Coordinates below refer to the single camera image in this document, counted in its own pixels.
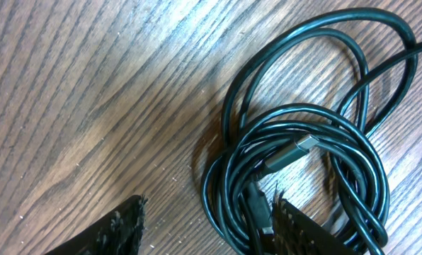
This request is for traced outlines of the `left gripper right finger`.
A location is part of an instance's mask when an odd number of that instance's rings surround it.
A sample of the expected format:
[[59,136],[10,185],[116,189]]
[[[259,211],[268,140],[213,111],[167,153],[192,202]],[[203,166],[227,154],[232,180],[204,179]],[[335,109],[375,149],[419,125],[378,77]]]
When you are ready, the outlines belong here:
[[278,255],[356,255],[277,193],[273,198],[273,242]]

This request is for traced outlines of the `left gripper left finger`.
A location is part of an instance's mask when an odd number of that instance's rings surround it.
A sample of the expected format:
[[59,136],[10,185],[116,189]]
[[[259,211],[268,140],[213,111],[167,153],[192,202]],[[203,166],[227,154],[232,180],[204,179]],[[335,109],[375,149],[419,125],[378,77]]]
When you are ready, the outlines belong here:
[[143,195],[130,196],[47,255],[137,255],[144,231],[146,203]]

